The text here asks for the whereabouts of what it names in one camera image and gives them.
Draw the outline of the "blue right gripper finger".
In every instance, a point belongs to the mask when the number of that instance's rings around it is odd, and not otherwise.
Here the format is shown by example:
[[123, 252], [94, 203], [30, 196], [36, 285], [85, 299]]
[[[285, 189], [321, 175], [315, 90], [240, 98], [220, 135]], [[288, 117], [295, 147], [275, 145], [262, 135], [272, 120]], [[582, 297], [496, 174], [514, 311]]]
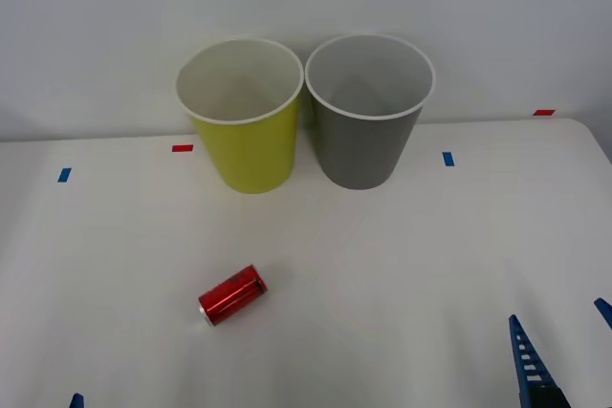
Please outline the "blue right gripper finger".
[[600, 312], [607, 325], [612, 328], [612, 306], [603, 298], [596, 299], [594, 301], [594, 305]]
[[510, 339], [522, 408], [569, 408], [518, 318], [509, 317]]

